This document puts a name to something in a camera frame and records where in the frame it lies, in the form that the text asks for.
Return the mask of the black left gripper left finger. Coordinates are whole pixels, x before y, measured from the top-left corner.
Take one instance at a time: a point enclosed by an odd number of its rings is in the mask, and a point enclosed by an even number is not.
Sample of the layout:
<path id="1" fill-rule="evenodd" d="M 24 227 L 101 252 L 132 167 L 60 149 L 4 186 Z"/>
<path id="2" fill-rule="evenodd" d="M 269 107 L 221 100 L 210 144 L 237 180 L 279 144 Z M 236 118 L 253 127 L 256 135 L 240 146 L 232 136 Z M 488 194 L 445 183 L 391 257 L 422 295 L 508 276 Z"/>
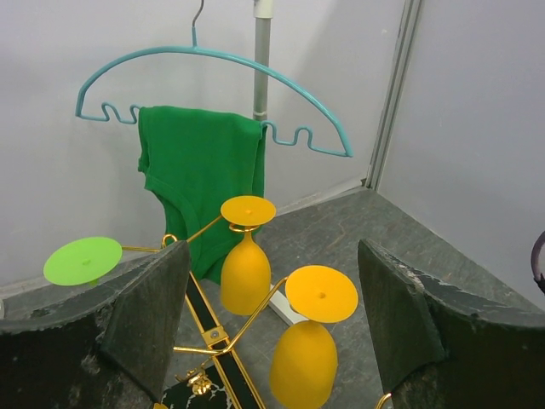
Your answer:
<path id="1" fill-rule="evenodd" d="M 185 241 L 1 322 L 3 408 L 151 408 L 163 396 L 191 269 Z"/>

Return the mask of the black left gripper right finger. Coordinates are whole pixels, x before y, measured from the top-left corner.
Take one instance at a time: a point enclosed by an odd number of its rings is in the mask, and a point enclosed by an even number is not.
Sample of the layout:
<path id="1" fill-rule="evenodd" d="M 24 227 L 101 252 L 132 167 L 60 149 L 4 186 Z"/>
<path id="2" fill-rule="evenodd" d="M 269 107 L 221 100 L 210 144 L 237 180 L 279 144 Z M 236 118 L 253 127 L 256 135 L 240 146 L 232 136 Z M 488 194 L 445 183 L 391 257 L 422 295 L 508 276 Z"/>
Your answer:
<path id="1" fill-rule="evenodd" d="M 542 408 L 544 315 L 489 300 L 358 245 L 382 389 L 396 408 Z"/>

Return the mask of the lime green wine glass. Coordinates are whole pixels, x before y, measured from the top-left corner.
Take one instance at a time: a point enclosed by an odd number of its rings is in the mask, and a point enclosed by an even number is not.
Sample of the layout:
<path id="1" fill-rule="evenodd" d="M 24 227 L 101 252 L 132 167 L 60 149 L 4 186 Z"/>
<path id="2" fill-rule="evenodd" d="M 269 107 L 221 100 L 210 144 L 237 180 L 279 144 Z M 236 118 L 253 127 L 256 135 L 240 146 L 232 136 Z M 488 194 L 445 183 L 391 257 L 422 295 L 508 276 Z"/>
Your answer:
<path id="1" fill-rule="evenodd" d="M 122 246 L 115 239 L 77 239 L 52 253 L 43 265 L 43 276 L 60 286 L 96 283 L 118 265 L 122 255 Z"/>

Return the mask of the gold wine glass rack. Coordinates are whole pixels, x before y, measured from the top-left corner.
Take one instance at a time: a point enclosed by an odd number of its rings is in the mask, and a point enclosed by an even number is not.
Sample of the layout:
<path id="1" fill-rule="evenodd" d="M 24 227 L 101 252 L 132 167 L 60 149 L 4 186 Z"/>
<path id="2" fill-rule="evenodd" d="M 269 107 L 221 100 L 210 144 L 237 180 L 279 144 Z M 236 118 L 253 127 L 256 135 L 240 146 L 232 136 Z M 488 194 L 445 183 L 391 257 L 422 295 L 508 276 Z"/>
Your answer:
<path id="1" fill-rule="evenodd" d="M 218 221 L 225 221 L 222 215 L 219 215 L 216 219 Z M 272 285 L 270 287 L 270 290 L 267 293 L 267 295 L 263 298 L 263 300 L 258 305 L 258 307 L 254 310 L 254 312 L 248 315 L 249 318 L 246 320 L 244 325 L 241 327 L 241 329 L 238 331 L 238 333 L 234 337 L 229 337 L 227 333 L 225 332 L 225 330 L 220 325 L 215 325 L 212 329 L 205 331 L 203 334 L 204 341 L 207 344 L 206 348 L 199 349 L 199 348 L 193 348 L 193 347 L 176 346 L 174 348 L 175 352 L 188 353 L 188 354 L 204 354 L 210 360 L 213 360 L 214 362 L 217 362 L 221 357 L 233 355 L 235 346 L 238 343 L 238 341 L 242 338 L 244 333 L 250 328 L 250 326 L 254 323 L 254 321 L 257 319 L 260 313 L 269 305 L 272 299 L 278 295 L 279 290 L 281 289 L 285 290 L 285 283 L 289 276 L 290 275 L 282 278 L 277 284 Z M 305 319 L 302 315 L 301 317 L 302 319 L 298 322 L 301 322 Z"/>

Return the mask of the orange wine glass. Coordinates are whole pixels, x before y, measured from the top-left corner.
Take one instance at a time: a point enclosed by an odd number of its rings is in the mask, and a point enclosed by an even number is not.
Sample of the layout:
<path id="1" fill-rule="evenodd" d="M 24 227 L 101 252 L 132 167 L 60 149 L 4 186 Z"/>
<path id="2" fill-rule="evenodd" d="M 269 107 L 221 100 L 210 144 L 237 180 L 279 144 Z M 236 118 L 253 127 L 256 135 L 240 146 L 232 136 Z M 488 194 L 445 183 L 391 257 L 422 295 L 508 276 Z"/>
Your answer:
<path id="1" fill-rule="evenodd" d="M 270 290 L 270 263 L 254 241 L 253 232 L 276 213 L 271 201 L 253 195 L 233 197 L 221 206 L 229 229 L 242 237 L 227 254 L 221 269 L 221 303 L 232 314 L 252 314 Z"/>
<path id="2" fill-rule="evenodd" d="M 320 408 L 330 398 L 338 367 L 336 343 L 325 326 L 350 318 L 359 294 L 345 274 L 322 265 L 295 270 L 286 280 L 285 294 L 305 319 L 278 340 L 270 389 L 287 408 Z"/>

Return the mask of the silver white clothes rail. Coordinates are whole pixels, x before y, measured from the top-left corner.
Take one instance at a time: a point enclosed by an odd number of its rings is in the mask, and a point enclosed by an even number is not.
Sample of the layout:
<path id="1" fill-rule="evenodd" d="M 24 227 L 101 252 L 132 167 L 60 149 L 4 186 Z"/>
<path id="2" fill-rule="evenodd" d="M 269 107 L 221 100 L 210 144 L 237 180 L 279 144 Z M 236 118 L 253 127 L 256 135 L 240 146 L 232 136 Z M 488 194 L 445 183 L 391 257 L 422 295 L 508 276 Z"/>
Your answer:
<path id="1" fill-rule="evenodd" d="M 135 58 L 158 55 L 158 54 L 185 54 L 185 55 L 200 55 L 204 57 L 211 57 L 221 60 L 231 61 L 233 63 L 247 66 L 255 70 L 254 76 L 254 100 L 253 100 L 253 116 L 255 120 L 261 122 L 265 127 L 271 129 L 272 139 L 279 145 L 294 146 L 298 142 L 299 134 L 302 131 L 307 132 L 307 145 L 313 151 L 318 149 L 313 146 L 313 131 L 307 126 L 299 127 L 295 130 L 295 135 L 292 141 L 281 141 L 277 137 L 277 127 L 275 123 L 267 119 L 267 91 L 268 91 L 268 79 L 274 78 L 283 85 L 291 88 L 298 95 L 314 105 L 327 119 L 332 122 L 334 127 L 341 137 L 342 145 L 344 146 L 345 153 L 352 155 L 353 151 L 350 143 L 347 141 L 347 135 L 339 121 L 331 112 L 321 104 L 313 95 L 311 95 L 306 89 L 303 89 L 299 84 L 288 79 L 286 76 L 274 71 L 269 67 L 269 54 L 270 54 L 270 37 L 271 37 L 271 20 L 273 18 L 273 2 L 272 1 L 255 1 L 254 2 L 254 18 L 255 18 L 255 58 L 250 60 L 239 55 L 228 54 L 220 52 L 214 49 L 206 49 L 198 45 L 196 22 L 201 12 L 204 9 L 204 2 L 200 3 L 197 13 L 192 19 L 192 44 L 190 46 L 160 46 L 148 49 L 142 49 L 129 53 L 110 63 L 103 66 L 97 72 L 82 85 L 78 94 L 75 108 L 75 116 L 84 120 L 91 120 L 97 122 L 108 122 L 111 114 L 114 114 L 117 121 L 121 124 L 136 124 L 137 116 L 135 111 L 139 108 L 137 105 L 131 105 L 129 107 L 130 119 L 123 119 L 119 115 L 117 108 L 108 102 L 101 104 L 102 115 L 100 117 L 88 116 L 83 114 L 83 104 L 87 91 L 90 86 L 103 74 L 129 60 Z"/>

